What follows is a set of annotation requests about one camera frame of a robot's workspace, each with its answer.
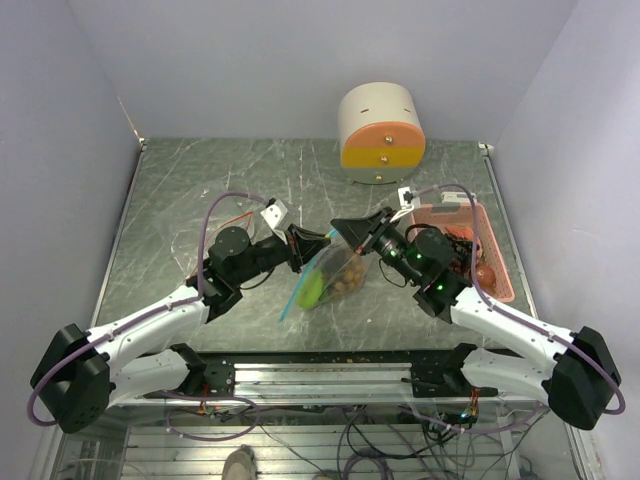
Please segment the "fake green vegetable piece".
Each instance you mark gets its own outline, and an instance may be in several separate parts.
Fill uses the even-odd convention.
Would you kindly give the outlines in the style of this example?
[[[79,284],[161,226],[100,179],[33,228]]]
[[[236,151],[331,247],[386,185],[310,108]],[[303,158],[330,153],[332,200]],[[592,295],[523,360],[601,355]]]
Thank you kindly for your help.
[[[296,305],[303,309],[313,308],[324,291],[324,279],[319,270],[311,271],[304,279],[295,298]]]

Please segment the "orange zip top bag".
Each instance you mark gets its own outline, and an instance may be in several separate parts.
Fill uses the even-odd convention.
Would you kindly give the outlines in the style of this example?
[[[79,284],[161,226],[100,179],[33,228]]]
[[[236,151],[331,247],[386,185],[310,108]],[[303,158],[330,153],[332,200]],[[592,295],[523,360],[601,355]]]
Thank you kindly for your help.
[[[163,242],[186,277],[197,271],[204,218],[214,200],[223,193],[223,187],[220,182],[199,184],[157,217],[157,229],[163,237]],[[253,239],[256,221],[252,206],[251,201],[240,197],[226,197],[220,200],[207,221],[204,252],[207,252],[216,235],[226,227],[244,227]]]

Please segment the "pink perforated plastic basket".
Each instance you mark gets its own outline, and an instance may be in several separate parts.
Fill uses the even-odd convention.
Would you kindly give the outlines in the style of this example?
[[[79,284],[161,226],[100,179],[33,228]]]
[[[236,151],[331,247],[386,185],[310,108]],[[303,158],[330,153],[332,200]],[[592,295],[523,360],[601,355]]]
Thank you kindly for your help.
[[[509,278],[507,268],[494,235],[491,223],[483,205],[477,203],[475,207],[478,228],[473,230],[473,215],[470,205],[455,203],[426,204],[410,214],[410,225],[428,225],[438,228],[446,235],[447,225],[461,225],[470,227],[477,233],[476,266],[488,264],[496,274],[496,284],[485,292],[503,303],[515,299],[514,289]]]

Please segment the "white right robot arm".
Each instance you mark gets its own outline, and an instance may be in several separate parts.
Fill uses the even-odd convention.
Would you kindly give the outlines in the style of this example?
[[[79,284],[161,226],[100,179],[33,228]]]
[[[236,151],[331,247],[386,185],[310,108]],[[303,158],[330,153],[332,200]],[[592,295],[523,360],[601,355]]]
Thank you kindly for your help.
[[[392,209],[357,219],[334,219],[332,227],[357,254],[378,254],[415,287],[428,315],[474,330],[509,349],[492,353],[474,345],[454,350],[440,373],[442,387],[459,396],[472,387],[493,388],[537,400],[565,423],[593,429],[619,394],[621,377],[604,337],[590,327],[558,327],[487,297],[466,278],[475,251],[431,225],[401,233]]]

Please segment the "fake brown round fruit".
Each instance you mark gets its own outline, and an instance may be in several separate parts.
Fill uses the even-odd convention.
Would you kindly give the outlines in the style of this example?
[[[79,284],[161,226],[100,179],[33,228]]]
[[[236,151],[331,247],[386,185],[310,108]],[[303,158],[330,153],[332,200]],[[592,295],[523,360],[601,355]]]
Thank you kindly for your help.
[[[496,274],[488,264],[478,264],[475,273],[477,282],[483,289],[491,289],[495,286]]]

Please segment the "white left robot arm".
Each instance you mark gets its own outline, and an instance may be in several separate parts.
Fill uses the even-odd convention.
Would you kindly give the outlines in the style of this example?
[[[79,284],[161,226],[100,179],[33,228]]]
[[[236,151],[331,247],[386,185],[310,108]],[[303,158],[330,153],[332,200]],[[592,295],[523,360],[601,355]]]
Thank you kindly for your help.
[[[163,334],[225,314],[241,299],[242,284],[260,274],[281,264],[299,272],[328,244],[327,235],[295,225],[257,243],[240,227],[223,229],[195,274],[165,299],[98,332],[75,324],[59,330],[31,377],[29,400],[42,401],[64,432],[85,428],[107,409],[117,367],[146,353]]]

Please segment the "fake purple grape bunch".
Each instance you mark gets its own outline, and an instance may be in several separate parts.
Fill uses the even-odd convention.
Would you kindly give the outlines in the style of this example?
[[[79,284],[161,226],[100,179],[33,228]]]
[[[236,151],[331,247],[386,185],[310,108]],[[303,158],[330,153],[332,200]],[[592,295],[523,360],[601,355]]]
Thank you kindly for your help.
[[[446,234],[445,237],[454,252],[454,258],[451,262],[451,268],[461,275],[470,273],[472,266],[472,254],[474,251],[474,243],[462,237],[452,234]]]

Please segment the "blue zip top bag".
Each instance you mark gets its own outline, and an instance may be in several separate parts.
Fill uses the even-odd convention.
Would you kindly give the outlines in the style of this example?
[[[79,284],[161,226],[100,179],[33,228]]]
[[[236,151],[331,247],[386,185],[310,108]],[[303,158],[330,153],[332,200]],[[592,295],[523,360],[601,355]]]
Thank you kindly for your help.
[[[323,279],[324,279],[324,291],[318,303],[311,309],[314,309],[325,303],[342,300],[347,295],[355,293],[364,284],[365,278],[370,269],[371,259],[369,257],[362,257],[354,253],[351,250],[351,248],[346,244],[346,242],[342,239],[342,237],[334,229],[330,230],[327,236],[331,239],[330,245],[324,248],[320,253],[315,255],[312,258],[312,260],[302,270],[298,283],[296,284],[291,296],[289,297],[287,304],[285,305],[282,313],[280,314],[280,317],[279,317],[280,322],[283,322],[289,316],[289,314],[292,313],[295,309],[308,311],[308,310],[303,310],[299,308],[295,303],[295,298],[304,279],[313,270],[319,270],[322,273]],[[353,291],[352,293],[348,293],[342,296],[331,296],[328,293],[330,282],[336,276],[339,270],[342,267],[344,267],[349,262],[349,260],[354,256],[358,256],[365,265],[365,274],[364,274],[364,279],[362,284],[357,290]]]

